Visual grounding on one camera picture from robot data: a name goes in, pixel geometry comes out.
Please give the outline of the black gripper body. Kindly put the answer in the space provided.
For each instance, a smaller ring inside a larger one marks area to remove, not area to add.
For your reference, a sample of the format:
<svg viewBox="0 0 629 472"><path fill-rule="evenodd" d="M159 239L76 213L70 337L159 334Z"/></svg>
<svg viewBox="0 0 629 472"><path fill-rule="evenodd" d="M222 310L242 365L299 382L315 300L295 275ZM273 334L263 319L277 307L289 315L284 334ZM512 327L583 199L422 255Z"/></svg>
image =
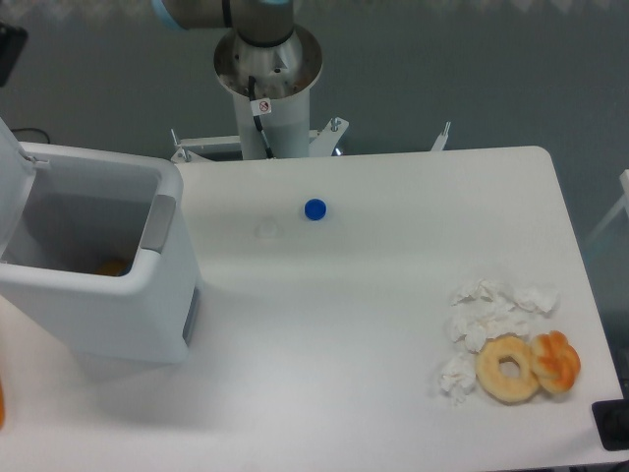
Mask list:
<svg viewBox="0 0 629 472"><path fill-rule="evenodd" d="M29 39L26 29L1 23L0 37L0 86L4 87Z"/></svg>

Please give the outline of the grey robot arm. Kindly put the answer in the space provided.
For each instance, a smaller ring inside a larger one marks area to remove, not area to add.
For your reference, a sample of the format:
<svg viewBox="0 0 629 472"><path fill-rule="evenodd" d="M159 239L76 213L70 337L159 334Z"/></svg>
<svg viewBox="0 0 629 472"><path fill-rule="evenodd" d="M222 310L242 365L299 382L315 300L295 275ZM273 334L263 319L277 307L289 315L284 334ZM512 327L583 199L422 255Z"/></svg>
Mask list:
<svg viewBox="0 0 629 472"><path fill-rule="evenodd" d="M291 1L3 1L1 3L1 85L9 82L29 39L15 21L40 10L60 22L78 13L103 21L117 12L142 17L148 12L176 30L231 28L259 47L273 47L294 29Z"/></svg>

